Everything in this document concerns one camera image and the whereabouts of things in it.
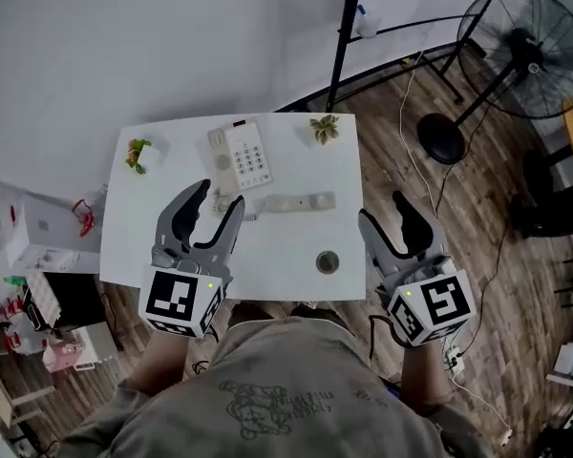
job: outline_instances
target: forearm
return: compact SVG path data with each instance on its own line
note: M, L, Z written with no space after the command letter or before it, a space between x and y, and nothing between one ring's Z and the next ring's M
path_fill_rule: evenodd
M182 381L189 339L155 331L130 375L133 388L154 396Z
M452 389L444 371L439 340L407 348L401 372L401 400L417 413L445 403Z

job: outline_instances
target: white table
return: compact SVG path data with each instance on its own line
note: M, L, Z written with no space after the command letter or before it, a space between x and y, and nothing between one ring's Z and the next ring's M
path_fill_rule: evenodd
M257 121L274 181L244 192L246 212L270 194L334 191L337 207L326 212L261 214L243 222L229 261L234 281L228 298L270 301L344 301L365 298L365 247L357 225L363 206L354 116L340 114L340 136L310 145L308 121L322 114L260 114ZM140 287L151 262L159 213L184 188L203 178L216 187L206 134L251 115L187 118L127 127L119 137L110 177L100 257L103 281ZM148 138L166 151L162 166L140 176L126 164L128 142ZM192 241L212 238L220 219L209 195ZM316 267L323 251L339 256L339 269Z

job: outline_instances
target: pink object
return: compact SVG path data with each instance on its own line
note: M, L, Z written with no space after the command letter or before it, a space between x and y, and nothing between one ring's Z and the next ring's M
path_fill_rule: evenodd
M74 366L85 349L82 343L50 344L42 355L42 363L51 373Z

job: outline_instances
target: black pants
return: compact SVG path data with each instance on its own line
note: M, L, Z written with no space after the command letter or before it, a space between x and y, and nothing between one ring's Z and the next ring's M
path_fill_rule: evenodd
M332 310L329 309L313 309L306 305L297 305L291 313L294 317L306 317L310 319L325 319L341 325L349 331L348 326L342 319ZM231 317L227 328L233 327L239 323L246 323L248 321L268 321L274 319L267 312L265 312L259 305L251 302L240 302L231 311Z
M537 207L512 203L514 226L526 237L551 238L573 234L573 186L546 196L537 196Z

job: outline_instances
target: person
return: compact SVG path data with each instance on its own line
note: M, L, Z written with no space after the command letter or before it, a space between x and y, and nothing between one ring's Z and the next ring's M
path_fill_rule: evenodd
M492 456L451 389L439 341L405 349L400 400L339 316L234 307L208 369L182 382L188 339L156 331L111 402L58 457Z

